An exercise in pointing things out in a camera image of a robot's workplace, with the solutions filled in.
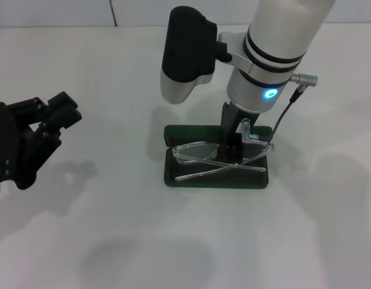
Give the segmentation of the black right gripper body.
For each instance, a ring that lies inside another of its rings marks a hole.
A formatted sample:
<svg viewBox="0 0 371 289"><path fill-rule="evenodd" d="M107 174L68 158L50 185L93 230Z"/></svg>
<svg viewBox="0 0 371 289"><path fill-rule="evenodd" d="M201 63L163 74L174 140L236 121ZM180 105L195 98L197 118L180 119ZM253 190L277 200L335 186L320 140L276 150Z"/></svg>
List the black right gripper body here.
<svg viewBox="0 0 371 289"><path fill-rule="evenodd" d="M239 109L232 102L224 103L222 107L221 116L221 135L219 138L221 149L242 149L242 137L241 134L236 132L239 125L242 123L242 119L248 119L250 121L250 128L252 129L256 120L258 119L258 113L249 113Z"/></svg>

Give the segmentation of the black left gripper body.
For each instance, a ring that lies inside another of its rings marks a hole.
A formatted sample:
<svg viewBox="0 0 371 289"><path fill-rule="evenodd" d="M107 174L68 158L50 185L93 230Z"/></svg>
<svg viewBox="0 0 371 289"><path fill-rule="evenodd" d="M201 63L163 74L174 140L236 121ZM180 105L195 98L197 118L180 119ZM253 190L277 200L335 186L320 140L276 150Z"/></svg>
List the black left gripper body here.
<svg viewBox="0 0 371 289"><path fill-rule="evenodd" d="M35 174L22 164L26 139L31 133L30 126L0 102L0 182L13 181L20 190L35 182Z"/></svg>

